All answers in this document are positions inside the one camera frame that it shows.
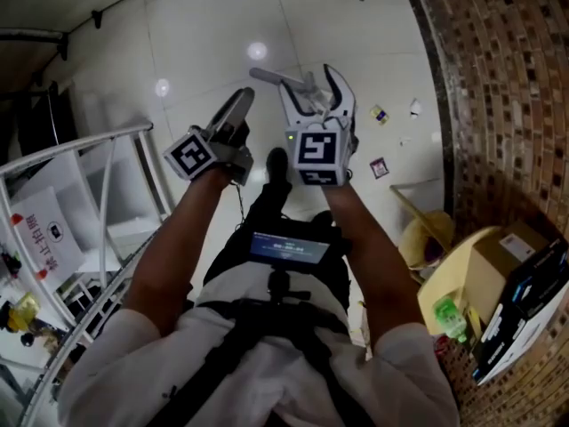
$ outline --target forearm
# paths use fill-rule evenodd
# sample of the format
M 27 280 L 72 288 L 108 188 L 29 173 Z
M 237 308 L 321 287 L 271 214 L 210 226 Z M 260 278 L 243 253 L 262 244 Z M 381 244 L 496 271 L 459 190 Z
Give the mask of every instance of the forearm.
M 406 322 L 422 322 L 417 289 L 401 254 L 350 185 L 324 194 L 342 236 L 352 243 L 348 261 L 362 289 L 374 340 Z
M 205 234 L 220 201 L 225 174 L 193 181 L 140 258 L 124 306 L 140 311 L 167 334 L 181 313 Z

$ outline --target person's left arm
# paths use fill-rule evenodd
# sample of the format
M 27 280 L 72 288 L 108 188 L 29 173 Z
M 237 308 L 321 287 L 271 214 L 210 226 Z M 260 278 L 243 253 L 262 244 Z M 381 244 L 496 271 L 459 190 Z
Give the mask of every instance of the person's left arm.
M 134 271 L 123 308 L 150 319 L 168 335 L 182 313 L 205 234 L 229 177 L 216 168 L 192 181 Z

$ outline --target white t-shirt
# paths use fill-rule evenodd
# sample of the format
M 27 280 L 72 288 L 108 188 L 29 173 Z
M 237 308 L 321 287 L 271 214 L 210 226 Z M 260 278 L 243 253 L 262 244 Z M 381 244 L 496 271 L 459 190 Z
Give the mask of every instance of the white t-shirt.
M 207 284 L 197 304 L 241 297 L 268 300 L 269 266 L 247 262 Z M 346 314 L 326 285 L 291 272 L 292 291 Z M 133 310 L 120 310 L 68 375 L 60 393 L 65 427 L 143 427 L 202 366 L 233 322 L 207 308 L 183 314 L 170 335 Z M 380 426 L 446 427 L 459 424 L 457 408 L 425 326 L 396 327 L 375 343 L 371 360 L 344 334 L 317 329 L 330 348 L 342 387 Z M 271 411 L 291 427 L 343 425 L 325 379 L 284 338 L 266 337 L 248 351 L 189 425 L 263 426 Z

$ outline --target black floor border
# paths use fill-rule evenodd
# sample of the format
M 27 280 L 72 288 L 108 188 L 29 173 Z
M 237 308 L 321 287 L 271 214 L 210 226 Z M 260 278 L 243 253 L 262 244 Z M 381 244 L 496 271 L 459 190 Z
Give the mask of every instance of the black floor border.
M 454 149 L 453 149 L 453 124 L 451 120 L 451 110 L 446 91 L 445 75 L 441 61 L 438 57 L 437 45 L 435 44 L 434 34 L 430 29 L 429 19 L 423 8 L 421 0 L 409 0 L 415 19 L 419 24 L 419 30 L 423 38 L 423 43 L 427 50 L 429 65 L 435 92 L 437 93 L 438 115 L 441 120 L 441 135 L 443 142 L 443 169 L 445 172 L 445 212 L 453 216 L 454 212 Z

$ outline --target cardboard box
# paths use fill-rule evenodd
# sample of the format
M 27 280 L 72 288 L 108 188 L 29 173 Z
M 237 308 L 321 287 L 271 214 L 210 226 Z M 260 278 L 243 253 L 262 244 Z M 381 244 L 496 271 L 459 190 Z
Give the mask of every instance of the cardboard box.
M 490 323 L 511 273 L 548 243 L 523 222 L 516 222 L 475 243 L 463 296 L 485 324 Z
M 548 324 L 569 287 L 567 242 L 558 238 L 513 270 L 472 355 L 479 384 L 522 356 Z

